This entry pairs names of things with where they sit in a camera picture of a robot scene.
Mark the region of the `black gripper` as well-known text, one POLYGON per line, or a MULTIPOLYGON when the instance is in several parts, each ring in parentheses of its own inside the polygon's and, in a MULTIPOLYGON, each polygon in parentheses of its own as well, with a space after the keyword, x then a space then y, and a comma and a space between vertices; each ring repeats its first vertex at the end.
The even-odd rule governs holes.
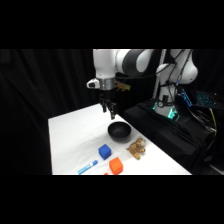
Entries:
POLYGON ((113 103, 115 101, 115 90, 100 90, 99 91, 99 102, 102 104, 103 113, 107 111, 107 104, 109 103, 109 111, 111 114, 111 119, 115 119, 116 116, 116 103, 113 103))

